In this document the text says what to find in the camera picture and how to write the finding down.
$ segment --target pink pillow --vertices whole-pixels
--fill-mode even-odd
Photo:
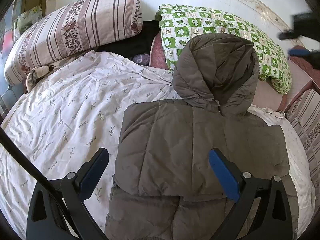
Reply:
[[[256,93],[252,104],[260,108],[269,107],[274,111],[278,111],[281,101],[285,96],[286,95],[278,93],[273,88],[270,79],[267,79],[266,81],[258,79]]]
[[[161,43],[161,32],[159,32],[153,39],[150,51],[150,67],[168,69],[165,61],[164,50]]]
[[[292,87],[288,94],[286,94],[286,102],[281,103],[281,110],[285,112],[301,96],[305,91],[312,88],[313,81],[311,77],[304,72],[297,64],[288,60],[290,71],[292,74]]]

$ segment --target jacket hood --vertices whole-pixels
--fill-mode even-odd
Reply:
[[[218,112],[220,105],[224,116],[244,115],[253,101],[258,74],[251,41],[232,34],[204,34],[183,49],[173,87],[193,107]]]

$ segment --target leaf print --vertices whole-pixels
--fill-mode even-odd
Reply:
[[[43,136],[45,136],[45,135],[47,134],[47,131],[48,131],[48,130],[45,130],[45,131],[42,133],[41,138],[43,138]]]
[[[64,97],[62,97],[63,100],[66,100],[66,98],[70,95],[70,92],[67,93]]]
[[[72,99],[68,106],[70,106],[73,102],[74,102],[74,100]]]
[[[51,145],[52,143],[53,142],[47,143],[47,145],[45,146],[44,150],[46,150],[49,147],[49,145]]]
[[[90,105],[91,106],[91,110],[92,110],[92,108],[93,107],[96,107],[94,104],[95,104],[96,102],[92,102],[92,105]]]
[[[78,115],[79,115],[79,112],[75,116],[73,116],[71,118],[74,120],[74,119],[76,119],[78,117]]]
[[[58,162],[58,161],[56,161],[55,163],[53,163],[53,164],[50,166],[50,168],[48,168],[48,170],[52,170],[53,167],[56,166],[57,162]]]
[[[87,145],[90,144],[91,146],[95,142],[95,140],[96,140],[96,137],[92,138],[91,141],[87,143]]]
[[[84,126],[85,124],[88,124],[88,122],[84,121],[83,123],[80,123],[79,128]]]
[[[63,122],[63,120],[61,118],[61,113],[60,113],[60,121],[58,122],[58,127],[59,127],[60,124],[64,124],[64,122]]]
[[[97,200],[98,200],[99,203],[100,203],[99,198],[102,196],[102,195],[101,195],[101,190],[102,190],[102,187],[101,187],[100,189],[97,188],[97,193],[95,193],[95,195],[97,196]]]
[[[181,41],[179,41],[179,43],[180,43],[181,45],[186,45],[188,42],[187,42],[186,40],[181,40]]]
[[[120,108],[122,108],[122,106],[116,107],[115,113],[118,112]]]
[[[64,134],[63,134],[63,141],[67,141],[68,142],[68,138],[67,138],[67,131],[64,131]]]
[[[98,86],[98,89],[99,89],[100,87],[106,86],[106,85],[107,85],[107,84],[101,84],[101,85]]]
[[[103,119],[103,114],[101,113],[101,111],[99,111],[99,114],[98,114],[99,116],[100,116],[100,120],[103,120],[104,121],[104,119]]]
[[[176,21],[178,25],[182,25],[183,24],[183,19],[180,19],[179,21]]]
[[[27,183],[28,183],[28,180],[26,180],[24,183],[20,184],[20,186],[21,186],[21,187],[24,187],[24,186],[27,185]]]
[[[70,154],[70,159],[71,159],[71,157],[73,156],[73,154],[75,154],[75,153],[73,152],[74,149],[75,149],[75,147],[71,148],[71,152],[69,152],[69,154]]]
[[[115,128],[115,126],[111,127],[111,131],[109,131],[110,136],[112,136],[112,134],[114,133],[113,129]]]

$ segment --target blue gripper pad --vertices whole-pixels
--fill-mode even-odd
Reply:
[[[215,150],[211,150],[209,152],[209,163],[215,175],[217,176],[224,193],[228,198],[237,203],[240,198],[238,182],[233,177],[232,173],[226,167],[224,162],[219,158]]]
[[[308,56],[311,52],[307,49],[290,49],[288,54],[290,56],[303,57]]]

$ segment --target gray puffer jacket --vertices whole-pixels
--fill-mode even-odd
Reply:
[[[174,71],[182,99],[126,109],[105,227],[109,239],[210,239],[233,205],[209,165],[214,147],[256,178],[280,176],[297,228],[297,193],[282,129],[246,113],[258,73],[250,41],[222,33],[196,36]]]

